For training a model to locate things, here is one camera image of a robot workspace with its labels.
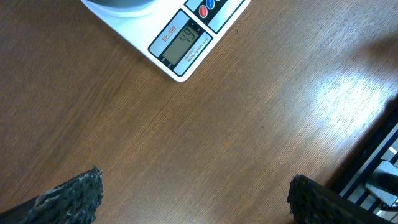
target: wood grain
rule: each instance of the wood grain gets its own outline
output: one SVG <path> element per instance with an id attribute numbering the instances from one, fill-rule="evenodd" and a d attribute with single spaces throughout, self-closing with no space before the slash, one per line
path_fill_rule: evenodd
<path id="1" fill-rule="evenodd" d="M 0 211 L 96 165 L 96 223 L 288 223 L 397 95 L 397 16 L 252 0 L 177 83 L 79 1 L 0 1 Z"/>

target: digit display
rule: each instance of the digit display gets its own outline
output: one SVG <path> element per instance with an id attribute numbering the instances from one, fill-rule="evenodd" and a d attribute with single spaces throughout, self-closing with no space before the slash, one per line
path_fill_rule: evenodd
<path id="1" fill-rule="evenodd" d="M 163 57 L 171 64 L 176 65 L 198 38 L 199 33 L 189 24 L 186 25 L 163 53 Z"/>

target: scale bowl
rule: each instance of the scale bowl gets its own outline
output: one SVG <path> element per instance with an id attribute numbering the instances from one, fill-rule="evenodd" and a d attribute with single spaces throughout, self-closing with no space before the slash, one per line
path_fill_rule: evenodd
<path id="1" fill-rule="evenodd" d="M 159 9 L 165 0 L 86 0 L 102 13 L 115 17 L 140 17 Z"/>

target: red button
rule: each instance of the red button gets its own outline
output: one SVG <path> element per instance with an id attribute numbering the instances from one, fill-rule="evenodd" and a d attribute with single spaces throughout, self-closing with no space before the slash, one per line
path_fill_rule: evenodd
<path id="1" fill-rule="evenodd" d="M 206 18 L 208 15 L 207 7 L 205 5 L 201 5 L 199 7 L 199 15 L 202 18 Z"/>

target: white scale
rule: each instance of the white scale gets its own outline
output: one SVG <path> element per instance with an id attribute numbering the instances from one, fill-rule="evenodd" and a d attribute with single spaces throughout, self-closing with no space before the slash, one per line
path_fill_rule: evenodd
<path id="1" fill-rule="evenodd" d="M 165 73 L 184 82 L 250 0 L 153 0 L 130 8 L 82 2 Z"/>

